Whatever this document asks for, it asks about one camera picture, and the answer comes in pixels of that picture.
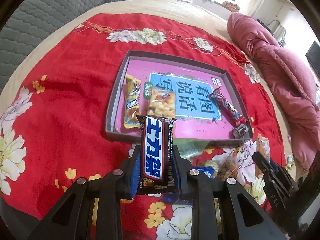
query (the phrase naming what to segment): pink quilt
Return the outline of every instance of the pink quilt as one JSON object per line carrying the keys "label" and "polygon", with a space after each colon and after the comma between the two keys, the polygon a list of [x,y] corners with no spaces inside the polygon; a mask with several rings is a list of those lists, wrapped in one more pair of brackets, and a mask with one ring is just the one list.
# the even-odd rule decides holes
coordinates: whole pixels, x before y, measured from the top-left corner
{"label": "pink quilt", "polygon": [[320,150],[320,112],[315,104],[316,83],[300,58],[278,45],[255,19],[233,13],[228,19],[231,39],[259,66],[272,94],[287,115],[292,152],[309,169]]}

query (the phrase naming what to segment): quilted gray fabric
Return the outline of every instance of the quilted gray fabric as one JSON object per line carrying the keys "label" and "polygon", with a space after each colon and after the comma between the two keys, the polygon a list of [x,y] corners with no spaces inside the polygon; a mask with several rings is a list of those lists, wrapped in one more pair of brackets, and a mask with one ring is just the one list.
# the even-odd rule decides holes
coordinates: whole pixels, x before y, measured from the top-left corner
{"label": "quilted gray fabric", "polygon": [[0,32],[0,92],[29,53],[51,33],[105,0],[24,0]]}

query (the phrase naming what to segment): metal screw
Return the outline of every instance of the metal screw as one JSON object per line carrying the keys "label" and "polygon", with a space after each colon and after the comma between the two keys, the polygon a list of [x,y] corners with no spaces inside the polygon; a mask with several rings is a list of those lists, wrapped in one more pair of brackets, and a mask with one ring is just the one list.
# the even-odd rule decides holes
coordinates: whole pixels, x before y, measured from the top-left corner
{"label": "metal screw", "polygon": [[77,179],[77,184],[82,185],[85,183],[85,178],[79,178]]}
{"label": "metal screw", "polygon": [[123,171],[121,169],[117,169],[113,171],[113,174],[116,176],[120,176],[123,173]]}
{"label": "metal screw", "polygon": [[236,181],[234,178],[228,178],[228,179],[227,179],[227,182],[228,182],[229,184],[231,184],[231,185],[234,185],[234,184],[237,183],[237,181]]}
{"label": "metal screw", "polygon": [[190,170],[189,173],[190,173],[191,175],[193,175],[193,176],[199,175],[199,171],[196,170],[196,169]]}

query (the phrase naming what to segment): television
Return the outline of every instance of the television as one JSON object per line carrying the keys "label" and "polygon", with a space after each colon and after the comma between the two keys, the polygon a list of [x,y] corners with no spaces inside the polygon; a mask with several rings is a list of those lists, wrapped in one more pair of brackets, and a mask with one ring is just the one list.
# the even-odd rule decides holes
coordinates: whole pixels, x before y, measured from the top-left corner
{"label": "television", "polygon": [[306,57],[311,67],[315,70],[317,76],[320,78],[320,46],[316,41],[314,41],[311,45],[310,49],[306,53]]}

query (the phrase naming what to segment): red floral bedsheet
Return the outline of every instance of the red floral bedsheet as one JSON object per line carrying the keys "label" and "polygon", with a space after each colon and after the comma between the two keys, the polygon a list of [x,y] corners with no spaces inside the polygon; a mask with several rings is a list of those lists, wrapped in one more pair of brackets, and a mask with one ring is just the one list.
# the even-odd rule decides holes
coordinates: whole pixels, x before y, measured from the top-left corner
{"label": "red floral bedsheet", "polygon": [[[237,147],[237,179],[262,204],[263,183],[255,180],[252,161],[256,136],[269,138],[271,157],[282,165],[284,149],[273,105],[254,68],[246,65],[239,49],[202,29],[144,14],[95,15],[69,33],[26,77],[0,118],[0,190],[5,201],[41,219],[77,177],[100,178],[132,154],[134,145],[102,137],[111,89],[130,49],[228,70],[255,137]],[[208,147],[194,162],[223,162],[231,150]],[[124,239],[190,238],[192,207],[163,204],[162,198],[156,194],[121,202]],[[98,200],[95,204],[93,224]]]}

